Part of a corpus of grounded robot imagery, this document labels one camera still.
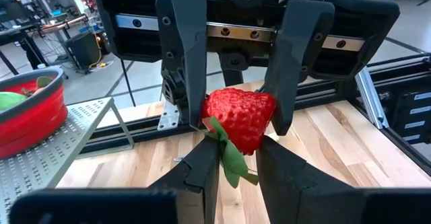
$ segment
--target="metal plate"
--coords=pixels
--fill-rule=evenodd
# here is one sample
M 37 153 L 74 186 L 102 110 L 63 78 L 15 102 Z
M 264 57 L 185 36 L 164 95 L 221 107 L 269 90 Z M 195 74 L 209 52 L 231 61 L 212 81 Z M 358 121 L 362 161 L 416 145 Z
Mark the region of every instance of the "metal plate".
M 157 130 L 168 130 L 178 127 L 180 112 L 178 108 L 169 102 L 164 103 L 163 114 L 160 115 Z
M 272 42 L 275 30 L 252 26 L 239 26 L 223 23 L 207 23 L 208 36 L 220 38 L 233 38 L 240 40 L 254 40 L 258 42 Z
M 0 159 L 0 224 L 19 196 L 53 188 L 108 112 L 112 98 L 68 106 L 63 125 L 41 144 L 9 159 Z

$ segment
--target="wooden table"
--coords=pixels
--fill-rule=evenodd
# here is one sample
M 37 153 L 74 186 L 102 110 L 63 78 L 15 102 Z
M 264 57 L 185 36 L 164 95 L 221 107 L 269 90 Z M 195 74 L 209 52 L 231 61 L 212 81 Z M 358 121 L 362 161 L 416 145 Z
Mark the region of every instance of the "wooden table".
M 254 90 L 260 83 L 239 85 Z M 153 116 L 163 111 L 163 102 L 140 106 L 132 114 Z M 109 124 L 110 117 L 103 124 Z M 267 135 L 277 138 L 270 126 Z M 188 153 L 201 139 L 188 133 L 137 144 L 133 150 L 80 159 L 73 163 L 57 187 L 146 187 L 176 165 L 175 157 Z M 348 102 L 298 110 L 289 133 L 278 139 L 284 147 L 310 164 L 352 186 L 431 186 L 431 178 Z M 254 156 L 246 157 L 256 169 Z M 233 189 L 223 173 L 217 201 L 216 223 L 269 223 L 258 186 L 241 180 Z

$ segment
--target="artificial strawberry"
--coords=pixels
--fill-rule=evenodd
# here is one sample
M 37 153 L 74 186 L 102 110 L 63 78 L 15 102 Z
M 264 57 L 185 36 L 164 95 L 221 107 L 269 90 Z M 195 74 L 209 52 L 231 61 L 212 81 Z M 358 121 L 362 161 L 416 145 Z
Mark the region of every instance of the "artificial strawberry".
M 205 99 L 202 118 L 215 116 L 229 139 L 243 155 L 252 155 L 275 110 L 275 99 L 267 93 L 225 88 Z

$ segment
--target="perforated metal tray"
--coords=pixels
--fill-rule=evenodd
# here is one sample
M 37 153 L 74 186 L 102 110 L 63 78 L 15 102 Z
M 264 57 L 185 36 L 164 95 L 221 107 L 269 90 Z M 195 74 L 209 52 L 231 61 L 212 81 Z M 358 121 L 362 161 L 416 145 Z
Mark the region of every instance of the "perforated metal tray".
M 47 140 L 0 159 L 0 224 L 8 223 L 7 215 L 18 197 L 58 184 L 111 106 L 112 98 L 68 106 L 66 121 Z

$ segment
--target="gray floor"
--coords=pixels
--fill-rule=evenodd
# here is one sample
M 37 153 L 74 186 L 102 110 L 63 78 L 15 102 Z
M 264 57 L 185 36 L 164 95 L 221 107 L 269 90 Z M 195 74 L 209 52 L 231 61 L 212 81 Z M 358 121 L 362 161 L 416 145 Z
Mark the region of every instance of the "gray floor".
M 401 8 L 401 16 L 390 31 L 388 40 L 379 48 L 370 63 L 431 51 L 431 2 L 417 6 L 421 1 L 397 0 Z M 70 33 L 72 35 L 76 34 L 77 28 L 72 29 Z M 50 39 L 51 41 L 47 42 L 46 40 L 35 38 L 36 43 L 44 53 L 59 47 L 52 35 Z M 24 51 L 20 47 L 8 44 L 0 49 L 20 73 L 31 70 Z M 51 53 L 48 58 L 52 60 L 53 57 L 55 56 Z M 69 76 L 69 79 L 64 81 L 65 100 L 68 104 L 112 96 L 118 108 L 132 106 L 120 60 L 110 54 L 104 57 L 103 61 L 106 63 L 113 61 L 113 64 L 89 75 L 77 74 L 69 69 L 70 65 L 64 65 L 63 69 Z M 136 104 L 159 101 L 162 97 L 160 61 L 157 63 L 126 61 L 125 64 Z M 207 73 L 208 89 L 224 87 L 220 63 L 214 53 L 208 54 Z M 260 80 L 264 74 L 264 68 L 251 67 L 243 73 L 244 81 Z M 12 76 L 5 65 L 0 63 L 0 81 Z

